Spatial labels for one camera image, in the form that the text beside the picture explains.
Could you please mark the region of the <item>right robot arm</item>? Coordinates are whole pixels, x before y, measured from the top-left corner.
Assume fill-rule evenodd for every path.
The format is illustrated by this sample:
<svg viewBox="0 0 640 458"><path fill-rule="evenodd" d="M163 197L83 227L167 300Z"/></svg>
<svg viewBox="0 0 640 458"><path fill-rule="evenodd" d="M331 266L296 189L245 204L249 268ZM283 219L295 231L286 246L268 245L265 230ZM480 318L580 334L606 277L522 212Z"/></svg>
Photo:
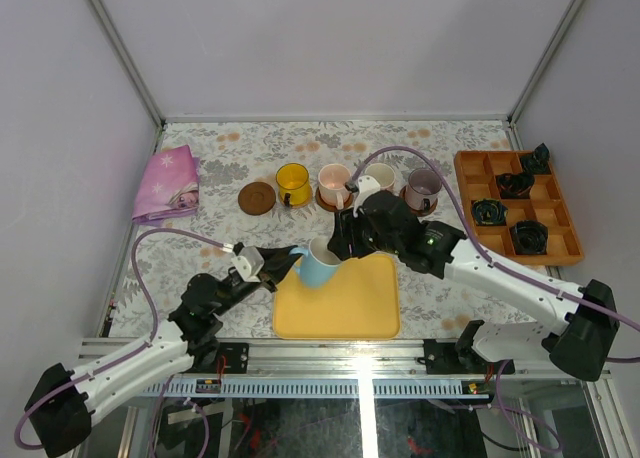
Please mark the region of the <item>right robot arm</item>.
<svg viewBox="0 0 640 458"><path fill-rule="evenodd" d="M472 287L531 317L529 323L470 321L457 342L436 355L446 371L474 373L502 361L548 360L574 378L594 382L619 329L610 315L615 301L608 285L592 280L581 287L542 276L455 227L419 220L387 191L335 213L328 248L342 261L374 252L394 255L415 272Z"/></svg>

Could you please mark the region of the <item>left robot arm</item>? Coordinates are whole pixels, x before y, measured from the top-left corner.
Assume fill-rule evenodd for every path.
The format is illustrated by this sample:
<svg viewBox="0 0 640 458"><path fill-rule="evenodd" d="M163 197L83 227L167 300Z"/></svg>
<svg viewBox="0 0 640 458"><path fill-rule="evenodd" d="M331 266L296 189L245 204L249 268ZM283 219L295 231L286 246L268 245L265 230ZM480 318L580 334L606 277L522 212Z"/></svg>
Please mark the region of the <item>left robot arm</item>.
<svg viewBox="0 0 640 458"><path fill-rule="evenodd" d="M47 456L76 448L115 408L151 385L188 370L212 370L219 359L221 316L260 289L275 291L303 255L295 246L236 245L234 252L225 278L193 276L180 305L149 335L73 370L57 363L42 374L25 418Z"/></svg>

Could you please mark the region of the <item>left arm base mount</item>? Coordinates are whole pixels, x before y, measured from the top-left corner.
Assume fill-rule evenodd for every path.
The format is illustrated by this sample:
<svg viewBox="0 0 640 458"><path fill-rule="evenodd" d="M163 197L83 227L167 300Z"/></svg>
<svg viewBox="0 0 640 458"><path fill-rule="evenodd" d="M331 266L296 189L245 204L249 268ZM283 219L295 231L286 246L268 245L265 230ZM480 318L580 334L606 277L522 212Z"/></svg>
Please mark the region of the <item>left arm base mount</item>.
<svg viewBox="0 0 640 458"><path fill-rule="evenodd" d="M190 369L196 373L246 374L250 345L247 342L214 340L198 348Z"/></svg>

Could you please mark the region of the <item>purple glass cup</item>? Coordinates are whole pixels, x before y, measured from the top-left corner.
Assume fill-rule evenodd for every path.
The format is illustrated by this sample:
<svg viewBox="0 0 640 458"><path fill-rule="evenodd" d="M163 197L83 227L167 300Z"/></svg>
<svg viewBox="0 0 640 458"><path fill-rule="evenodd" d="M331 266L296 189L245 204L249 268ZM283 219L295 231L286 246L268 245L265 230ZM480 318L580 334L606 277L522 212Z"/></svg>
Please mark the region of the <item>purple glass cup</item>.
<svg viewBox="0 0 640 458"><path fill-rule="evenodd" d="M429 214L435 210L443 187L439 176L427 168L413 170L404 187L404 200L415 212Z"/></svg>

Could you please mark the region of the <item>yellow glass cup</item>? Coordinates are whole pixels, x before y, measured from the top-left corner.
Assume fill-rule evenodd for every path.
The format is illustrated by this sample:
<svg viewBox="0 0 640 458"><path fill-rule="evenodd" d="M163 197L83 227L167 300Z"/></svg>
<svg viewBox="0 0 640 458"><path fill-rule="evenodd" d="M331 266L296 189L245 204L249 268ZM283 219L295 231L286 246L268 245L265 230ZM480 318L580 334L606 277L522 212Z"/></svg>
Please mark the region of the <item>yellow glass cup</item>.
<svg viewBox="0 0 640 458"><path fill-rule="evenodd" d="M276 173L276 183L280 188L295 190L310 185L308 170L299 163L288 163L283 165Z"/></svg>

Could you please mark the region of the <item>white mug blue handle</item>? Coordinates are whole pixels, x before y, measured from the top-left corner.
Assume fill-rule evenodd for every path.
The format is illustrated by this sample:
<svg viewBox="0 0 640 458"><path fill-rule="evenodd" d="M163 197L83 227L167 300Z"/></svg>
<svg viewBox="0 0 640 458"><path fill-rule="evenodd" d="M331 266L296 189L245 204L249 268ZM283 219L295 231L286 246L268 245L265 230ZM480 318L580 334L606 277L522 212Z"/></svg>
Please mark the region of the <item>white mug blue handle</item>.
<svg viewBox="0 0 640 458"><path fill-rule="evenodd" d="M328 249L329 239L318 236L306 247L294 247L289 255L298 255L293 269L309 288L324 286L337 272L342 261Z"/></svg>

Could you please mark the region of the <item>white mug pink handle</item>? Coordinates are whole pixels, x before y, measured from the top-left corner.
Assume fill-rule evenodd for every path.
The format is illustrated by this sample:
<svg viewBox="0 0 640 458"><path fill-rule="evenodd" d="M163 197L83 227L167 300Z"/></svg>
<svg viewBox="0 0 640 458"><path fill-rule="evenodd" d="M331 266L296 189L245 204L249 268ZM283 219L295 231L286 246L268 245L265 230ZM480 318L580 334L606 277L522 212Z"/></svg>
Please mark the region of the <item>white mug pink handle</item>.
<svg viewBox="0 0 640 458"><path fill-rule="evenodd" d="M364 174L375 179L382 190L389 192L394 191L396 175L389 165L384 163L372 163L365 168Z"/></svg>

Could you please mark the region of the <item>pink ceramic mug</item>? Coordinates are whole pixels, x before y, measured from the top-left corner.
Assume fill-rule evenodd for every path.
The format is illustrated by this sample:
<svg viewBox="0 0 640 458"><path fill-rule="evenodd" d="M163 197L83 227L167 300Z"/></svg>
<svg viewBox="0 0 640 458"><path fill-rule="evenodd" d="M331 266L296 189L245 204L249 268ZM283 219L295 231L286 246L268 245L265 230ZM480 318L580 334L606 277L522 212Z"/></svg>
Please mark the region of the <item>pink ceramic mug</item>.
<svg viewBox="0 0 640 458"><path fill-rule="evenodd" d="M322 200L338 210L345 208L351 192L346 188L350 180L349 169L341 164L328 164L318 174L318 185Z"/></svg>

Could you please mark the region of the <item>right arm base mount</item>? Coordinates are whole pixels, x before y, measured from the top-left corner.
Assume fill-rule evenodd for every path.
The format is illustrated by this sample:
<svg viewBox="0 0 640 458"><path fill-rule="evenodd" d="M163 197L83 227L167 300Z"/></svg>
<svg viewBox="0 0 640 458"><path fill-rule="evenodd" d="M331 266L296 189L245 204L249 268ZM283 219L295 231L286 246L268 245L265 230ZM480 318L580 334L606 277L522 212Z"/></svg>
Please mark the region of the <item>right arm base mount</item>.
<svg viewBox="0 0 640 458"><path fill-rule="evenodd" d="M424 339L423 356L416 362L425 367L428 375L487 375L489 371L497 372L500 361L487 361L472 348L480 328L485 325L484 320L471 320L455 342Z"/></svg>

